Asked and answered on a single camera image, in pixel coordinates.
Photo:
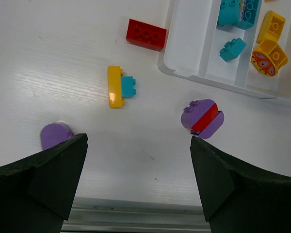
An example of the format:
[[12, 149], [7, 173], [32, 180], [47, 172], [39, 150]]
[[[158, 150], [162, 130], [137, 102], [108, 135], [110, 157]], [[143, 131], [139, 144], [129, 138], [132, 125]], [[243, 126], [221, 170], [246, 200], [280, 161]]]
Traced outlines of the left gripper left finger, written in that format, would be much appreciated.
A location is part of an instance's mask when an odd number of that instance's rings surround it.
[[68, 220], [88, 149], [81, 133], [0, 166], [0, 233], [58, 233]]

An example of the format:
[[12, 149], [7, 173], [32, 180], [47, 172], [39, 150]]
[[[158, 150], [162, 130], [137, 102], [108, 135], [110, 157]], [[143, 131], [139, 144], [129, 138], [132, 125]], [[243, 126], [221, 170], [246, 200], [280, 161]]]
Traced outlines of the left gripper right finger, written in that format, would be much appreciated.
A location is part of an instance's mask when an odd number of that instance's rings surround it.
[[192, 137], [190, 152], [205, 220], [213, 233], [291, 233], [291, 177]]

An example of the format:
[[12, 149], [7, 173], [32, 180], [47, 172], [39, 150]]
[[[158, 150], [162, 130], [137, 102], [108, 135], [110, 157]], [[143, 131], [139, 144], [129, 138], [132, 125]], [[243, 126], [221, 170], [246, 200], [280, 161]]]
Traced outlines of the yellow butterfly lego brick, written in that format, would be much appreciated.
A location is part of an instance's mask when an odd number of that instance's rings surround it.
[[264, 40], [253, 50], [251, 63], [258, 72], [273, 77], [288, 63], [288, 56], [277, 42]]

